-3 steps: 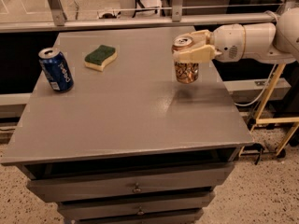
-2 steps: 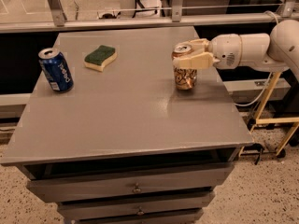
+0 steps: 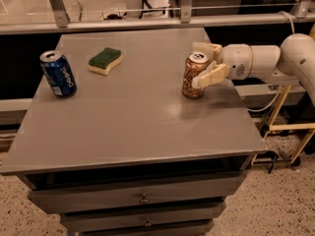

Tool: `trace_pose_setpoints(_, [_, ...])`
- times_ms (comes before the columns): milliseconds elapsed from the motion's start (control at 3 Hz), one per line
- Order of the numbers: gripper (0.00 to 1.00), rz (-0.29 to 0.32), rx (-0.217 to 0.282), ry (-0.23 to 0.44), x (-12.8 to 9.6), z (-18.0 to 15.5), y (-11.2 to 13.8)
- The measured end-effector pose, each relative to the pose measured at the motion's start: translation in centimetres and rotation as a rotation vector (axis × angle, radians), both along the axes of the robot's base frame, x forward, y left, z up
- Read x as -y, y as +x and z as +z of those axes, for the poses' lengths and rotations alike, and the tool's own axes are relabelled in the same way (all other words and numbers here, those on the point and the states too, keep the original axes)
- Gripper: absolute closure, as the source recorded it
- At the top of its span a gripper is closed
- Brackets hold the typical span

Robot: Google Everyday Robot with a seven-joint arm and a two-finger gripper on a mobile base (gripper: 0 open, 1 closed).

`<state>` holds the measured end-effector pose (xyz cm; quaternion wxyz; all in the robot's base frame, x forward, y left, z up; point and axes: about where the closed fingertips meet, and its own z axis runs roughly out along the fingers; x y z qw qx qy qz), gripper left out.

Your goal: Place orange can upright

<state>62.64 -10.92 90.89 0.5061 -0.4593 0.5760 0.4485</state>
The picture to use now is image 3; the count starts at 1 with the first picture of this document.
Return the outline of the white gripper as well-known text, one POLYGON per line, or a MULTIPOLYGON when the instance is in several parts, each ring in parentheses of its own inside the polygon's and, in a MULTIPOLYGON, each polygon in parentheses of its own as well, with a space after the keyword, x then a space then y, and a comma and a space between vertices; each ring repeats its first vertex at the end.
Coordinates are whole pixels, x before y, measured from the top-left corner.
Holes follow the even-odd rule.
POLYGON ((223 55, 220 44, 193 42, 192 50, 204 53, 212 62, 203 72, 193 78, 193 89, 219 84, 227 77, 231 80, 244 80, 249 76, 253 54, 251 47, 247 44, 227 45, 223 49, 223 55))

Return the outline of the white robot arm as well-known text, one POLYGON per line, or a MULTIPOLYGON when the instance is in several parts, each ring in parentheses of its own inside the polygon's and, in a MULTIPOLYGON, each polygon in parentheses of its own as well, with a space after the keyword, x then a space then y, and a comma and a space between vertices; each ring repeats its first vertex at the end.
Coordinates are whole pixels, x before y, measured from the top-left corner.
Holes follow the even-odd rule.
POLYGON ((281 46, 194 42, 193 54, 210 64, 192 77, 192 88, 203 89, 224 79, 259 79, 271 85, 299 81, 315 104, 315 40, 303 33, 288 36, 281 46))

